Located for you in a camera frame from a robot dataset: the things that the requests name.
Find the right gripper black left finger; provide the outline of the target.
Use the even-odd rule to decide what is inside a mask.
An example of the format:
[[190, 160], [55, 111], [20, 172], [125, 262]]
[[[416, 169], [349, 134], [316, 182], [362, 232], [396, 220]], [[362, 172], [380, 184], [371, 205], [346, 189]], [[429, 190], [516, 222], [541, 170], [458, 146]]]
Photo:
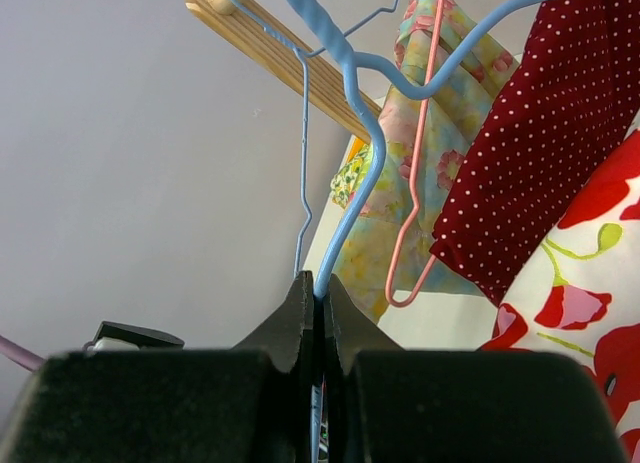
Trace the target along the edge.
[[307, 462], [314, 302], [301, 272], [230, 349], [75, 352], [28, 380], [5, 462]]

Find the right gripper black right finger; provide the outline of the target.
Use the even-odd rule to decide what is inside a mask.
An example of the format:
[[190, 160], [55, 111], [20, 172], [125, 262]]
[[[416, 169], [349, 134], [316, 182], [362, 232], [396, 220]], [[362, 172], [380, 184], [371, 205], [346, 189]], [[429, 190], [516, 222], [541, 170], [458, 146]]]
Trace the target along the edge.
[[323, 302], [333, 462], [625, 462], [592, 379], [527, 351], [406, 350], [337, 277]]

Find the red poppy print garment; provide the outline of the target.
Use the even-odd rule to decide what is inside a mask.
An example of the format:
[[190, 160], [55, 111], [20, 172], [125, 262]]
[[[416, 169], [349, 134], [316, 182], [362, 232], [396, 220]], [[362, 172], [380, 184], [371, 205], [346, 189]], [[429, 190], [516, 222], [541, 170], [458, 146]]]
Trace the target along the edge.
[[639, 133], [597, 168], [499, 305], [485, 350], [578, 361], [639, 459]]

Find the lemon print skirt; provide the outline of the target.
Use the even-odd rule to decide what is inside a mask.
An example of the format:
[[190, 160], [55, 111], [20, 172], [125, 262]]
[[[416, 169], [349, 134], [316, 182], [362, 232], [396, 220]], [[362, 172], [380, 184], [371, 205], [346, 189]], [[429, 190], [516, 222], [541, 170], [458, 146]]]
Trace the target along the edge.
[[370, 146], [361, 165], [346, 164], [339, 169], [330, 182], [330, 198], [333, 203], [346, 209], [370, 167]]

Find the blue wire hanger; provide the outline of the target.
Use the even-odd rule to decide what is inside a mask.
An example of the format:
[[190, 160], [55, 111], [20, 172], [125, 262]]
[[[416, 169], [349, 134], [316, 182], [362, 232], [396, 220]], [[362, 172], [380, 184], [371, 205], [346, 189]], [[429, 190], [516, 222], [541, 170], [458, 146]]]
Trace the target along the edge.
[[[354, 51], [353, 47], [348, 42], [346, 35], [350, 34], [352, 30], [356, 31], [356, 27], [354, 26], [346, 33], [341, 32], [341, 30], [334, 24], [329, 14], [325, 11], [324, 7], [322, 7], [317, 0], [286, 0], [291, 8], [301, 16], [308, 28], [312, 30], [315, 36], [317, 36], [320, 42], [324, 45], [323, 48], [318, 50], [316, 53], [302, 52], [301, 48], [290, 42], [279, 30], [272, 28], [266, 20], [261, 19], [262, 17], [258, 17], [257, 14], [252, 13], [252, 11], [244, 6], [244, 4], [239, 2], [240, 0], [230, 1], [245, 16], [248, 16], [250, 19], [255, 20], [259, 25], [261, 25], [266, 33], [285, 44], [285, 46], [290, 47], [292, 51], [296, 53], [296, 57], [300, 55], [304, 72], [307, 72], [306, 60], [316, 56], [316, 53], [320, 54], [326, 50], [340, 66], [344, 80], [344, 82], [341, 83], [341, 89], [345, 90], [346, 102], [349, 107], [354, 110], [356, 117], [364, 124], [366, 132], [372, 138], [373, 162], [371, 170], [365, 177], [360, 189], [356, 192], [354, 203], [352, 203], [351, 207], [346, 211], [338, 224], [316, 276], [314, 283], [314, 297], [316, 299], [316, 303], [319, 303], [322, 306], [325, 300], [328, 302], [328, 297], [325, 295], [328, 294], [329, 280], [330, 277], [333, 278], [331, 273], [339, 252], [354, 225], [356, 216], [364, 207], [366, 199], [369, 197], [375, 183], [380, 177], [386, 157], [384, 137], [382, 129], [376, 119], [377, 117], [374, 117], [373, 113], [366, 108], [364, 100], [360, 96], [357, 76], [358, 69], [373, 69], [374, 71], [384, 75], [385, 78], [388, 79], [389, 82], [398, 90], [401, 90], [401, 93], [405, 96], [413, 100], [425, 100], [427, 96], [432, 96], [440, 89], [440, 87], [442, 87], [442, 85], [444, 85], [450, 74], [460, 65], [464, 57], [471, 52], [473, 47], [477, 45], [481, 38], [485, 36], [485, 34], [497, 23], [517, 10], [533, 6], [538, 3], [543, 3], [548, 0], [508, 0], [497, 9], [493, 10], [487, 17], [477, 23], [462, 42], [458, 44], [457, 48], [453, 51], [452, 56], [448, 57], [448, 59], [442, 64], [438, 72], [435, 73], [435, 76], [427, 77], [430, 78], [428, 83], [427, 79], [425, 79], [424, 86], [426, 89], [423, 89], [423, 87], [413, 87], [418, 91], [417, 96], [410, 96], [409, 93], [411, 92], [409, 90], [401, 89], [401, 87], [404, 88], [406, 86], [405, 83], [409, 84], [409, 82], [390, 61], [384, 57], [380, 57], [379, 55]], [[425, 439], [421, 439], [423, 438], [423, 432], [418, 429], [409, 430], [409, 433], [406, 433], [406, 435], [418, 437], [418, 442], [407, 443], [407, 445], [402, 442], [395, 443], [391, 441], [391, 437], [404, 438], [405, 433], [400, 430], [382, 431], [382, 436], [386, 439], [380, 440], [380, 442], [385, 444], [387, 442], [391, 443], [391, 453], [389, 457], [384, 456], [381, 462], [418, 462], [417, 457], [420, 456], [417, 451], [419, 449], [418, 443], [426, 443], [426, 435], [424, 436]], [[400, 450], [404, 449], [411, 450], [409, 452], [409, 456], [400, 456]]]
[[309, 120], [309, 68], [307, 60], [319, 56], [327, 52], [339, 64], [343, 77], [344, 92], [347, 103], [351, 110], [354, 111], [358, 120], [364, 125], [372, 138], [374, 148], [373, 167], [369, 176], [365, 178], [365, 182], [361, 190], [356, 193], [355, 207], [348, 210], [346, 215], [338, 224], [334, 236], [329, 242], [323, 262], [320, 265], [318, 278], [322, 281], [329, 278], [332, 268], [337, 259], [339, 250], [341, 249], [346, 237], [356, 219], [358, 211], [364, 207], [365, 199], [371, 193], [374, 184], [378, 180], [386, 155], [384, 148], [383, 133], [379, 123], [374, 118], [373, 113], [369, 110], [363, 97], [359, 91], [359, 81], [357, 72], [364, 66], [366, 62], [372, 61], [374, 69], [379, 70], [389, 65], [389, 61], [375, 54], [356, 52], [347, 37], [358, 31], [361, 27], [372, 21], [382, 13], [392, 14], [396, 11], [400, 0], [394, 0], [390, 6], [382, 6], [362, 20], [354, 24], [348, 30], [342, 32], [334, 23], [329, 13], [317, 0], [286, 0], [289, 6], [296, 11], [307, 27], [315, 34], [323, 46], [311, 52], [302, 49], [293, 42], [293, 40], [276, 29], [275, 25], [268, 23], [264, 18], [255, 17], [254, 20], [263, 26], [263, 30], [276, 41], [284, 44], [288, 49], [292, 50], [296, 58], [302, 64], [303, 70], [303, 110], [302, 110], [302, 135], [301, 135], [301, 166], [300, 166], [300, 199], [306, 220], [303, 223], [296, 240], [296, 250], [294, 258], [293, 275], [297, 276], [301, 270], [301, 254], [305, 233], [312, 222], [313, 214], [307, 200], [307, 167], [308, 167], [308, 120]]

